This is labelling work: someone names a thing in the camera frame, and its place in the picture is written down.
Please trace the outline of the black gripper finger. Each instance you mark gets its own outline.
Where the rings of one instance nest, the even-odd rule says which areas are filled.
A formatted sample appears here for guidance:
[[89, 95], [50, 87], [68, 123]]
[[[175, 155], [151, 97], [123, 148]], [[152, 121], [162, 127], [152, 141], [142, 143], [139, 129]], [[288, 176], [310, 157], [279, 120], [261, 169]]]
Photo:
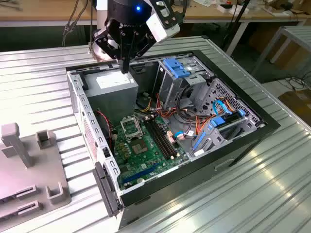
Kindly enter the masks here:
[[98, 62], [116, 61], [123, 74], [128, 73], [128, 54], [122, 42], [116, 42], [108, 29], [93, 33], [93, 56]]
[[136, 57], [141, 57], [155, 42], [149, 29], [133, 29], [128, 31], [129, 50], [127, 55], [127, 70], [130, 62]]

